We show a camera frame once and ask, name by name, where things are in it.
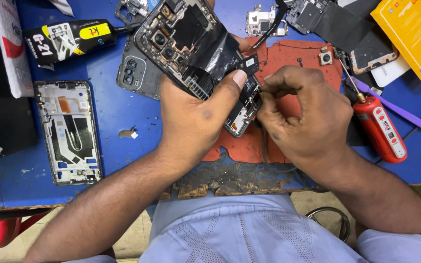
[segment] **forearm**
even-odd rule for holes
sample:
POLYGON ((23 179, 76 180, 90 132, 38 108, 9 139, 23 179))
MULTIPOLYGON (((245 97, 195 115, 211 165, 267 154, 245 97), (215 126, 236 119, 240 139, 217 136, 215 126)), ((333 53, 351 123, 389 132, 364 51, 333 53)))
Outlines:
POLYGON ((139 214, 186 171, 149 153, 86 190, 42 231, 24 262, 86 258, 111 247, 139 214))
POLYGON ((384 232, 421 234, 421 198, 400 178, 350 148, 340 161, 314 180, 336 194, 357 222, 384 232))

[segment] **hand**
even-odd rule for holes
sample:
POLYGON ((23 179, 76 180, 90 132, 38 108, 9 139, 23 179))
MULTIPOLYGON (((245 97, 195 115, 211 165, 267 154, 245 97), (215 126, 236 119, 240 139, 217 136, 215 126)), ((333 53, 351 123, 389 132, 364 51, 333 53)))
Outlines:
POLYGON ((353 109, 326 83, 322 71, 283 66, 264 83, 258 120, 293 164, 316 179, 348 154, 345 142, 353 109), (297 95, 299 117, 284 118, 276 107, 276 99, 288 94, 297 95))
MULTIPOLYGON (((241 52, 249 48, 248 40, 233 37, 239 42, 241 52)), ((242 70, 228 74, 210 98, 203 101, 175 86, 166 76, 162 77, 159 89, 163 133, 157 151, 178 169, 180 176, 198 164, 217 141, 246 79, 242 70)))

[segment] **orange box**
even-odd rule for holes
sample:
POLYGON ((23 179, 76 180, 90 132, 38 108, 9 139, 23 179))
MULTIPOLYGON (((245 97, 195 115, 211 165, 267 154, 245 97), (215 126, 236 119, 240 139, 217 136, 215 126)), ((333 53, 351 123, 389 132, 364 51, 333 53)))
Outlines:
POLYGON ((421 0, 383 0, 371 16, 421 80, 421 0))

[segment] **red electric screwdriver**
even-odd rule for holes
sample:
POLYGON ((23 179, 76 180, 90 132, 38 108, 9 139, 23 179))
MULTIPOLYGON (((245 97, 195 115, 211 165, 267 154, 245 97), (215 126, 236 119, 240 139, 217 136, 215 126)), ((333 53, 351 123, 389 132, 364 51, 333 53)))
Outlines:
POLYGON ((406 146, 384 110, 383 104, 375 97, 365 98, 348 74, 342 61, 341 64, 357 92, 358 101, 353 106, 354 112, 379 157, 386 162, 402 162, 407 158, 406 146))

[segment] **man's right hand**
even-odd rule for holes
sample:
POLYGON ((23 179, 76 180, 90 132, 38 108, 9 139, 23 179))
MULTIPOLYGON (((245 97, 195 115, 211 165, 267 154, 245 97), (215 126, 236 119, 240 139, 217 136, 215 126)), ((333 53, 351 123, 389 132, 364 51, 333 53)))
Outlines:
POLYGON ((283 66, 264 82, 257 117, 298 168, 316 180, 319 172, 349 154, 346 137, 353 109, 344 95, 326 83, 321 70, 283 66), (287 94, 297 95, 299 117, 285 118, 277 109, 276 99, 287 94))

